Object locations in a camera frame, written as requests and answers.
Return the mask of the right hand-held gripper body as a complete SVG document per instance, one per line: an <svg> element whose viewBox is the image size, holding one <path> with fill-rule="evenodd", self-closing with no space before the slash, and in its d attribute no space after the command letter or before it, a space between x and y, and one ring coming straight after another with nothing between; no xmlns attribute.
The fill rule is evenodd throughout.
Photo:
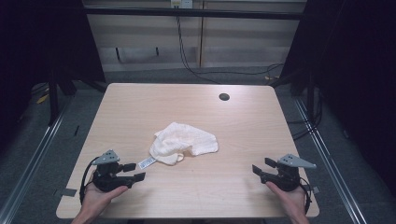
<svg viewBox="0 0 396 224"><path fill-rule="evenodd" d="M314 163L303 160L295 155L287 154L280 158L277 162L277 174L268 174L270 180L283 191L293 191L300 186L300 168L316 169Z"/></svg>

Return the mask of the black stand leg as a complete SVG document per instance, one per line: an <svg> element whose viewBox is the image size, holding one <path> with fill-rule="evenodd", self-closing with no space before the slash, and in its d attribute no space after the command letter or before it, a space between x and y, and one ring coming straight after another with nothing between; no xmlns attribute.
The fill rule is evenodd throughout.
<svg viewBox="0 0 396 224"><path fill-rule="evenodd" d="M49 73L49 105L49 126L51 126L59 116L58 83L56 74L53 70Z"/></svg>

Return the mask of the black curtain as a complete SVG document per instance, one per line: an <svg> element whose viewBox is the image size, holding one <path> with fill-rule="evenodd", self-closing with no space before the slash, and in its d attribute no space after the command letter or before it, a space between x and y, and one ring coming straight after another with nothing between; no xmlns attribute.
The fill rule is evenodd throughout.
<svg viewBox="0 0 396 224"><path fill-rule="evenodd" d="M82 0L0 0L0 153L34 85L106 80Z"/></svg>
<svg viewBox="0 0 396 224"><path fill-rule="evenodd" d="M316 85L396 195L396 0L306 0L280 82Z"/></svg>

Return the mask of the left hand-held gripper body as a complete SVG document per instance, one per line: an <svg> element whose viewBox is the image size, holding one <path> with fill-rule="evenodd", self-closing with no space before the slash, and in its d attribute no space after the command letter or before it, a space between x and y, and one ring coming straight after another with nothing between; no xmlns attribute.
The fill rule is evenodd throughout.
<svg viewBox="0 0 396 224"><path fill-rule="evenodd" d="M123 172L124 164L119 164L120 157L113 149L103 153L100 157L92 161L92 165L96 167L92 182L103 192L109 192L120 186L127 187L127 178L129 176L118 176L119 172Z"/></svg>

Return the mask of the white towel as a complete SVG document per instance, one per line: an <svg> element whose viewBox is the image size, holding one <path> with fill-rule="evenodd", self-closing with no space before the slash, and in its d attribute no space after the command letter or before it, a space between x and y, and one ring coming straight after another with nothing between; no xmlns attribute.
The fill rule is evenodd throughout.
<svg viewBox="0 0 396 224"><path fill-rule="evenodd" d="M154 134L149 148L149 157L138 163L140 169L158 161L166 165L176 165L184 159L185 153L200 156L219 150L216 136L188 124L172 122L165 129Z"/></svg>

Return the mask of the person's right hand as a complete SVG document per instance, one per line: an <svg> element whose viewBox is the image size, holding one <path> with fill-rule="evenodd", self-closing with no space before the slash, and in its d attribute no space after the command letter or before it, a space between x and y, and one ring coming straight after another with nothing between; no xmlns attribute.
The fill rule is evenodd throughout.
<svg viewBox="0 0 396 224"><path fill-rule="evenodd" d="M265 185L280 200L280 203L288 217L306 216L304 210L305 193L301 187L293 191L283 191L272 182L266 182Z"/></svg>

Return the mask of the black horizontal frame bar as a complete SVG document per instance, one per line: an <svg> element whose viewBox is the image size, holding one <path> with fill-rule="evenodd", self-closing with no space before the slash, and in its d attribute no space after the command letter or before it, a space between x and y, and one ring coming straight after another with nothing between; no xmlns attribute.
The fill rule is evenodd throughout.
<svg viewBox="0 0 396 224"><path fill-rule="evenodd" d="M131 16L169 16L198 18L232 18L299 21L304 13L267 12L215 9L179 9L179 8L142 8L142 7L84 7L87 14L96 15L131 15Z"/></svg>

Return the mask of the person's left hand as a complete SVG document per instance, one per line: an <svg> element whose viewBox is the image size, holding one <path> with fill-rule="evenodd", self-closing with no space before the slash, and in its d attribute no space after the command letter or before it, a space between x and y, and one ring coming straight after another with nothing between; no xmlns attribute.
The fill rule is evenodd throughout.
<svg viewBox="0 0 396 224"><path fill-rule="evenodd" d="M109 192L99 190L93 183L87 185L80 214L98 217L111 201L127 191L126 186L120 186Z"/></svg>

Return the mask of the metal floor rail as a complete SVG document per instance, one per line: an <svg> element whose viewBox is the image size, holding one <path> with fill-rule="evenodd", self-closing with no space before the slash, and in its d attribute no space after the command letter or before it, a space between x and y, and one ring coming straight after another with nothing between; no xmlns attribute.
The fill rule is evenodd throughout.
<svg viewBox="0 0 396 224"><path fill-rule="evenodd" d="M73 96L65 98L64 106L60 110L59 114L53 119L50 125L47 127L43 137L41 138L35 153L27 163L27 166L23 170L21 178L19 179L14 190L11 191L7 198L4 206L0 210L0 224L11 224L15 214L17 213L21 202L26 195L28 188L37 172L38 167L43 161L47 151L52 143L52 140L61 126L64 114L73 101Z"/></svg>
<svg viewBox="0 0 396 224"><path fill-rule="evenodd" d="M322 139L318 129L308 120L307 108L302 99L294 100L296 107L304 121L304 125L312 139L319 156L329 173L329 176L334 183L334 186L354 224L368 224L358 202L350 191L345 179L342 177L337 165L335 164L332 155Z"/></svg>

